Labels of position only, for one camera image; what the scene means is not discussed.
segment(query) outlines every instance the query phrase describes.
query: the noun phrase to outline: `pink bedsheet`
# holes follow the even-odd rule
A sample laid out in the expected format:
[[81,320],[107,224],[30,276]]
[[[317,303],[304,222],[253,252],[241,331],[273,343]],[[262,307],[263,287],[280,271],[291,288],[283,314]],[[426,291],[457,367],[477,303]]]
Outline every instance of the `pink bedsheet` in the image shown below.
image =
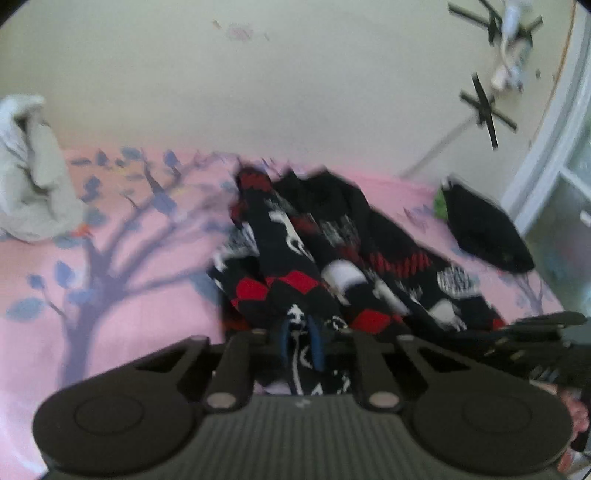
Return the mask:
[[[237,157],[145,156],[148,175],[136,148],[67,152],[89,205],[92,240],[27,245],[0,236],[2,480],[46,471],[31,420],[55,390],[189,335],[222,340],[217,291],[205,269],[230,226]],[[537,274],[514,277],[460,251],[433,217],[431,188],[339,173],[418,242],[464,265],[507,320],[561,310]]]

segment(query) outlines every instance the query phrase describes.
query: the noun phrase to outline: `white cloth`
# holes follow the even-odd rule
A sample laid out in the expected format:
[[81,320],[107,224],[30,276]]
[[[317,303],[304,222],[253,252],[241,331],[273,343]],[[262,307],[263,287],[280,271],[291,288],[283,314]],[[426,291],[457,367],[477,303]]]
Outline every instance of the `white cloth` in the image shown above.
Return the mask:
[[70,232],[85,215],[57,140],[41,121],[43,104],[27,95],[0,102],[0,229],[25,242]]

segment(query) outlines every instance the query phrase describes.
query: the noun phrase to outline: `white animal print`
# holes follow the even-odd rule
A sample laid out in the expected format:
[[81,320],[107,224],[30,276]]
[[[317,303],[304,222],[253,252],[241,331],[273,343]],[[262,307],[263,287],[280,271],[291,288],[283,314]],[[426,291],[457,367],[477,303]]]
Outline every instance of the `white animal print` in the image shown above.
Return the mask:
[[429,310],[431,317],[444,330],[456,330],[461,332],[466,330],[466,324],[456,315],[456,309],[449,300],[438,301],[432,309]]
[[236,230],[228,241],[213,254],[213,265],[221,273],[226,269],[226,260],[248,257],[249,255],[257,257],[259,251],[256,247],[252,227],[244,222],[242,230]]
[[374,296],[385,301],[394,313],[408,315],[410,310],[388,287],[386,282],[380,278],[375,281]]
[[310,260],[314,261],[314,258],[312,258],[312,255],[310,255],[304,247],[304,242],[301,241],[296,229],[291,224],[290,219],[285,212],[282,212],[281,210],[272,210],[269,212],[269,218],[271,218],[273,222],[283,223],[285,226],[285,231],[287,233],[287,236],[285,237],[285,243],[287,243],[287,246],[290,248],[290,250],[294,251],[298,255],[305,255]]
[[290,318],[290,323],[294,325],[304,325],[304,312],[295,303],[287,310],[288,315],[293,315]]

